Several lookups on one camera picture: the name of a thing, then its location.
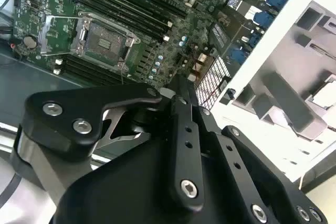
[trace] motherboard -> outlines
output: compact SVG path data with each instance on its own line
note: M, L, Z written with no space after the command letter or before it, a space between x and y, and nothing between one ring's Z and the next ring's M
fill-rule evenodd
M227 0L16 0L15 51L84 86L181 73L197 84L218 56L210 33Z

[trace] cable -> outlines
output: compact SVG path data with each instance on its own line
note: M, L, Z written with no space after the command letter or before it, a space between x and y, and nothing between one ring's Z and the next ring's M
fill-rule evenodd
M5 2L0 6L0 11L8 4L9 0L5 0Z
M211 94L208 96L208 98L204 102L201 103L201 106L203 106L203 104L206 103L218 89L219 87L217 87L214 91L212 91Z

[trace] ram slot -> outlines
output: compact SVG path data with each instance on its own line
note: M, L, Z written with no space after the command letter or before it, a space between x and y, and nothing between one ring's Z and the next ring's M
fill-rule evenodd
M63 71L73 76L83 78L86 81L92 82L94 84L99 83L102 85L113 85L121 84L122 82L120 74L113 73L107 69L101 68L72 55L68 55L66 58ZM133 83L134 81L123 77L123 82L128 84Z
M139 22L149 29L156 31L158 33L166 34L168 29L167 27L162 27L157 23L153 23L153 20L148 20L144 18L143 16L138 15L137 13L131 12L128 9L125 9L121 7L120 5L116 5L108 0L91 0L95 3L99 3L99 5L102 5L104 8L107 8L108 10L114 11L115 13L118 13L119 15L125 16L126 18L129 18L133 20L134 22Z
M125 5L127 8L135 9L138 12L147 14L148 16L155 18L157 20L160 20L164 24L168 24L170 19L166 16L165 14L159 14L157 11L150 11L148 8L142 7L137 1L135 0L118 0L120 1L123 5Z
M127 26L132 27L138 31L141 31L144 34L147 34L148 36L155 38L159 41L163 40L163 35L160 33L157 33L142 24L139 24L123 15L120 15L119 13L116 13L112 10L109 10L108 8L103 8L101 5L97 4L96 2L92 0L79 0L80 3L90 7L93 10L96 10L99 13L104 14L105 16L108 16L110 18L113 18L114 20L117 20L121 23L127 24Z
M129 12L135 13L138 16L141 16L142 19L150 20L150 22L155 24L156 26L160 26L160 27L162 27L163 29L166 29L166 30L170 29L170 27L168 25L168 22L160 21L160 20L156 19L155 17L147 14L146 12L142 12L138 8L134 8L132 6L129 6L126 3L123 3L120 0L106 0L106 1L114 3L114 5L120 6L120 8L126 9Z
M187 16L187 13L184 10L180 9L179 4L173 0L147 0L147 1L181 18L185 18Z

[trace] green circuit board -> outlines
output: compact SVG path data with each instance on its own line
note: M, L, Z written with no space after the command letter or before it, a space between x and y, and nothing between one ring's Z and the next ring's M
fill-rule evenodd
M226 0L195 0L193 6L186 4L185 0L120 1L129 1L144 13L148 11L168 19L172 23L166 33L169 40L160 41L150 33L133 29L123 21L114 20L116 24L136 34L141 42L130 48L121 68L119 65L113 66L108 57L101 56L102 54L97 57L97 54L92 52L87 54L92 58L90 63L115 74L121 74L125 79L144 81L156 88L169 83L176 73L183 73L188 77L193 68L195 71L203 71L202 67L196 68L195 60L200 54L207 54L209 30L216 22L212 12L217 6L223 6ZM171 12L172 9L181 10L184 13L183 17L176 11ZM17 0L14 37L23 40L26 36L31 36L38 41L36 48L29 48L24 43L18 45L17 53L21 58L51 72L55 69L57 59L65 58L67 55L78 57L71 51L71 43L74 39L79 12L104 16L92 7L74 0ZM46 17L50 15L56 17L52 19L46 34L47 47L44 49L46 53L42 54L43 46L40 44L40 39ZM138 20L139 25L144 22L145 20ZM81 77L76 76L73 71L62 71L61 74L88 86L96 84L91 83L89 78L81 80Z

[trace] blue connector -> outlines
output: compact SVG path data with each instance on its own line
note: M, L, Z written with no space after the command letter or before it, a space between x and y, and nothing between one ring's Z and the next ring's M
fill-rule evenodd
M287 0L266 0L266 3L275 7L277 10L281 10L286 4Z
M248 41L248 44L252 48L255 48L256 45L259 43L260 39L261 39L261 34L257 33L257 32L253 32L251 37L250 37L250 40Z
M239 65L242 65L247 59L247 54L242 50L233 49L230 54L230 59L235 60Z
M268 12L261 12L254 15L253 21L258 23L262 28L267 29L274 21L274 17Z

